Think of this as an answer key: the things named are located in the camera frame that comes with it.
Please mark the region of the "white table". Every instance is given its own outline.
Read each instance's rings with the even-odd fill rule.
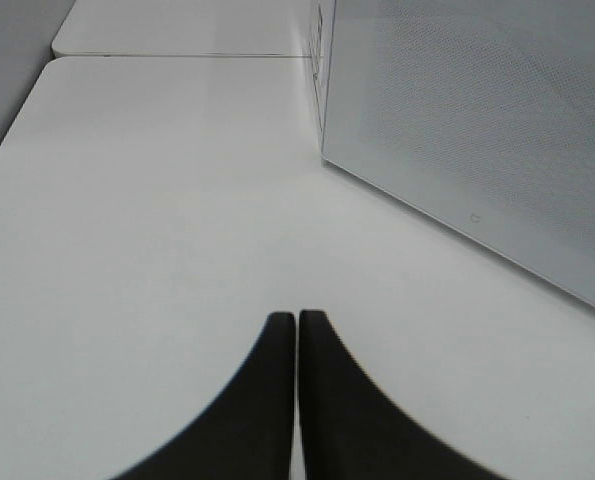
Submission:
[[[77,0],[59,56],[302,56],[309,0]]]
[[[0,148],[0,479],[134,463],[303,307],[463,453],[595,479],[595,312],[322,167],[305,62],[44,72]]]

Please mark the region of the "perforated metal surface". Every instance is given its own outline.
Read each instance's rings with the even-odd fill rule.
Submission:
[[[333,32],[324,155],[595,303],[595,1],[338,0]]]

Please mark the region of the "white desk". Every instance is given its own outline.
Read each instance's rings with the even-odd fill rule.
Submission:
[[[302,56],[308,0],[77,0],[59,56]]]
[[[215,395],[260,318],[303,307],[462,452],[595,479],[595,313],[322,167],[304,66],[44,72],[0,149],[0,479],[132,464]]]

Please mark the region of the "black object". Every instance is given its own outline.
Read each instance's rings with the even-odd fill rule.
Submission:
[[[308,480],[501,480],[386,398],[319,311],[299,318],[299,411]]]
[[[274,313],[237,374],[204,413],[117,480],[286,480],[294,375],[295,318]]]

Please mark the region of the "gray wall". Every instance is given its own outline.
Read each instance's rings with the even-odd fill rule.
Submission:
[[[43,66],[74,0],[0,0],[0,142]]]

